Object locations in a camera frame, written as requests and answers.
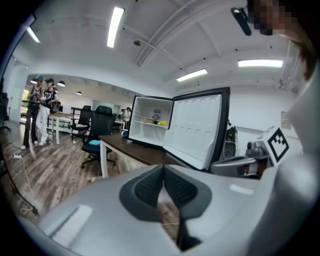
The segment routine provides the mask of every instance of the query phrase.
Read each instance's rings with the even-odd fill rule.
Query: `black office chair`
[[[92,111],[91,111],[91,106],[84,106],[80,112],[80,118],[78,123],[75,123],[75,118],[72,120],[72,125],[71,125],[71,139],[72,141],[76,137],[81,137],[82,138],[82,143],[85,143],[85,135],[87,131],[90,128],[90,118],[92,116]],[[73,134],[72,130],[78,131],[78,134]]]
[[[91,117],[91,130],[89,134],[89,139],[83,144],[82,150],[89,153],[90,160],[84,161],[81,164],[81,169],[85,168],[85,164],[99,161],[100,163],[100,145],[91,145],[89,142],[92,140],[99,140],[100,135],[111,135],[112,128],[114,126],[114,116],[112,114],[112,109],[107,106],[98,106],[95,112],[92,113]],[[112,150],[107,148],[106,153],[109,154]],[[116,161],[107,159],[108,162],[112,162],[113,166],[116,166]]]

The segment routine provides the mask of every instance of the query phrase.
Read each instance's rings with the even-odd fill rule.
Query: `wooden desk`
[[[63,114],[63,113],[51,113],[49,117],[52,118],[51,131],[54,133],[54,119],[55,119],[55,140],[56,144],[59,145],[59,119],[72,117],[72,114]]]
[[[121,134],[103,135],[100,139],[100,159],[102,177],[107,178],[107,147],[131,161],[137,162],[142,166],[151,165],[180,165],[179,162],[168,156],[164,151],[145,147],[131,140],[123,138]]]

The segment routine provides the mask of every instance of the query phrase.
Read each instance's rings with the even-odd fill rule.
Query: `refrigerator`
[[[193,169],[207,170],[224,148],[229,104],[229,87],[174,98],[135,95],[128,139],[161,148]]]

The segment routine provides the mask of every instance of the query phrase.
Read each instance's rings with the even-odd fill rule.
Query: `yellow object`
[[[168,126],[168,122],[167,121],[161,121],[161,122],[158,122],[158,125],[159,126]]]

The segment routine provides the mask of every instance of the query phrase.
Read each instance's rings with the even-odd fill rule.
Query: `office chair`
[[[7,130],[8,132],[11,133],[11,129],[5,125],[5,121],[9,120],[9,116],[7,113],[8,103],[9,103],[8,94],[3,92],[1,94],[1,100],[0,100],[0,119],[2,122],[2,126],[0,127],[0,132],[2,132],[3,130]]]
[[[80,112],[80,118],[78,123],[75,123],[75,118],[72,119],[72,125],[71,125],[71,139],[74,140],[75,137],[81,137],[82,143],[85,143],[85,135],[86,132],[90,128],[90,118],[92,116],[91,112],[91,106],[84,106],[83,109]],[[78,134],[73,134],[72,130],[78,131]]]
[[[82,150],[89,153],[89,156],[93,158],[84,161],[80,166],[81,169],[85,168],[85,164],[94,161],[99,161],[100,164],[100,145],[91,145],[89,142],[92,140],[99,140],[100,135],[111,135],[114,122],[114,116],[110,107],[98,106],[95,112],[92,113],[89,139],[83,144]],[[112,150],[109,148],[106,149],[107,154],[111,151]],[[107,161],[112,162],[113,166],[116,166],[116,161],[110,159],[107,159]]]

